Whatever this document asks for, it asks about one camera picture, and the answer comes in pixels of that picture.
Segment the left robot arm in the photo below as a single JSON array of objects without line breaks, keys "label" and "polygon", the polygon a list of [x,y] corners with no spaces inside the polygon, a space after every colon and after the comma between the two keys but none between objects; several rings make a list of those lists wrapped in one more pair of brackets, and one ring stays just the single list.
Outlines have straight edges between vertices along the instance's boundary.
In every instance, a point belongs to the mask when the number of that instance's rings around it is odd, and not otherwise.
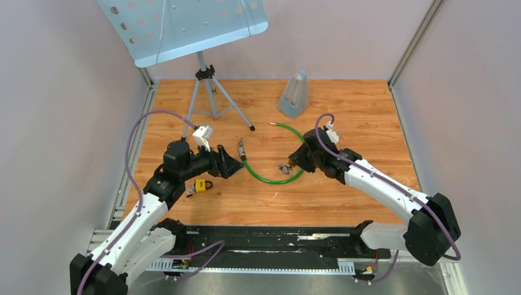
[{"label": "left robot arm", "polygon": [[185,141],[171,142],[127,217],[88,255],[69,265],[71,294],[127,294],[135,280],[161,255],[183,253],[186,227],[164,215],[186,190],[186,181],[208,173],[228,179],[244,164],[227,153],[201,146],[193,152]]}]

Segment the yellow padlock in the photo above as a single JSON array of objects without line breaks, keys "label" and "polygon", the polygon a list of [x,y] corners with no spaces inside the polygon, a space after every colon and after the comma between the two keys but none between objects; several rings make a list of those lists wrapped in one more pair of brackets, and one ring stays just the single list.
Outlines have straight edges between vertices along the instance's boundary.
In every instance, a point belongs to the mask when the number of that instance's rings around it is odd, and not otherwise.
[{"label": "yellow padlock", "polygon": [[196,179],[194,189],[196,193],[206,192],[213,188],[213,182],[205,179]]}]

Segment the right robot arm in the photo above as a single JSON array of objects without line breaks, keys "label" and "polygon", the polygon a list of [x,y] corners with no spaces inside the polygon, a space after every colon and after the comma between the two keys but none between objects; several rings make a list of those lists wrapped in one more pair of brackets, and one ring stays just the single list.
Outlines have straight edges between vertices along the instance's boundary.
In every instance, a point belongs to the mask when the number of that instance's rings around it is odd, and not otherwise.
[{"label": "right robot arm", "polygon": [[309,173],[320,170],[328,178],[369,195],[404,222],[398,226],[369,221],[350,241],[354,254],[364,257],[380,248],[401,250],[427,266],[448,258],[448,250],[461,237],[449,198],[411,189],[376,169],[361,154],[338,149],[337,142],[331,128],[310,130],[289,155],[288,164]]}]

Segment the small brass padlock with keys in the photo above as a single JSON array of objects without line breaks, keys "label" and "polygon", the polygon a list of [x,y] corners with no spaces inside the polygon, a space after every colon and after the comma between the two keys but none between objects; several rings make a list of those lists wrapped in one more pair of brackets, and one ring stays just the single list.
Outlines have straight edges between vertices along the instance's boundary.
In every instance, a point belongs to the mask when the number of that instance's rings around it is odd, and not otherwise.
[{"label": "small brass padlock with keys", "polygon": [[290,175],[292,173],[292,166],[290,166],[290,165],[281,163],[281,164],[279,164],[278,168],[285,175]]}]

